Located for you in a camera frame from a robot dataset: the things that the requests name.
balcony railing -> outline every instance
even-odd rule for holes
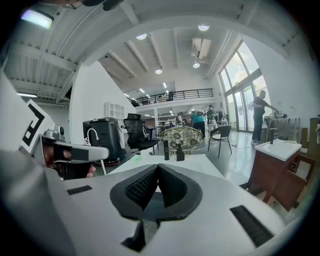
[[[196,90],[180,90],[170,91],[169,93],[162,93],[151,95],[149,97],[137,98],[136,100],[129,99],[134,107],[145,106],[161,102],[171,102],[178,100],[197,99],[213,97],[213,89],[196,89]]]

air conditioner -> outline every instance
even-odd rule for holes
[[[195,57],[196,59],[202,59],[206,57],[209,52],[211,40],[204,39],[200,37],[196,37],[192,39],[192,50],[191,57]]]

white sink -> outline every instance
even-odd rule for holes
[[[254,149],[285,162],[301,147],[302,145],[298,143],[286,143],[285,140],[275,139],[273,144],[263,143]]]

office chair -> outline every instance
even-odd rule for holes
[[[155,145],[157,140],[151,140],[145,138],[143,130],[143,121],[138,114],[128,113],[127,119],[123,120],[125,128],[128,132],[128,145],[130,149],[146,150],[153,148],[153,154],[155,154]]]

ceiling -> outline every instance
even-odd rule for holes
[[[155,79],[159,67],[164,78],[165,70],[185,69],[204,79],[212,75],[230,31],[257,38],[283,55],[298,31],[264,0],[125,0],[110,11],[102,4],[71,9],[38,3],[32,9],[54,17],[51,28],[21,20],[9,40],[4,70],[18,92],[63,107],[82,62],[99,60],[125,93],[134,95],[144,81],[145,91],[157,94],[163,91]],[[211,23],[208,31],[197,28],[202,22]],[[143,33],[146,39],[135,38]],[[206,63],[198,69],[191,57],[196,37],[211,40]]]

